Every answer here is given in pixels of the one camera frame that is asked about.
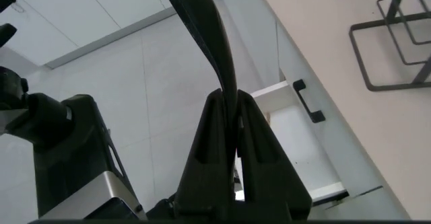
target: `black wire rack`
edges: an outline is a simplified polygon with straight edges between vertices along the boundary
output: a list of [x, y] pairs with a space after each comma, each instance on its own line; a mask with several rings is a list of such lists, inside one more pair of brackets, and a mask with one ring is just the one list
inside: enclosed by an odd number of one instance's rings
[[[391, 25], [403, 23], [405, 29], [407, 30], [407, 33], [410, 37], [410, 40], [415, 45], [424, 45], [424, 44], [431, 44], [431, 40], [424, 40], [424, 41], [418, 41], [416, 40], [414, 34], [411, 31], [411, 28], [408, 24], [408, 22], [416, 21], [416, 20], [424, 20], [424, 19], [430, 19], [431, 13], [426, 5], [426, 2], [424, 0], [418, 0], [420, 2], [420, 5], [422, 6], [422, 9], [424, 12], [421, 13], [415, 13], [411, 15], [404, 15], [400, 8], [401, 0], [391, 0], [391, 4], [389, 6], [387, 14], [383, 11], [382, 6], [380, 3], [384, 0], [377, 0], [377, 7], [380, 11], [381, 15], [383, 16], [383, 20], [376, 20], [372, 22], [364, 22], [360, 24], [354, 24], [350, 27], [349, 36], [350, 40], [352, 41], [352, 46], [356, 55], [356, 58], [358, 60], [359, 68], [361, 70], [362, 77], [364, 78], [365, 85], [370, 91], [387, 91], [387, 90], [397, 90], [397, 89], [411, 89], [411, 88], [420, 88], [420, 87], [431, 87], [431, 82], [425, 82], [427, 77], [431, 73], [431, 55], [428, 57], [428, 60], [425, 61], [416, 61], [416, 62], [407, 62], [405, 60], [403, 51], [391, 29]], [[389, 34], [391, 35], [392, 41], [395, 45], [395, 48], [397, 49], [397, 52], [403, 61], [404, 65], [419, 65], [424, 64], [422, 68], [420, 69], [419, 73], [415, 76], [413, 81], [411, 83], [400, 83], [395, 85], [373, 85], [370, 81], [370, 78], [367, 74], [367, 71], [364, 66], [364, 61], [362, 60], [358, 45], [356, 44], [356, 39], [354, 37], [354, 31], [356, 30], [363, 30], [367, 28], [375, 28], [379, 26], [386, 26], [388, 28]]]

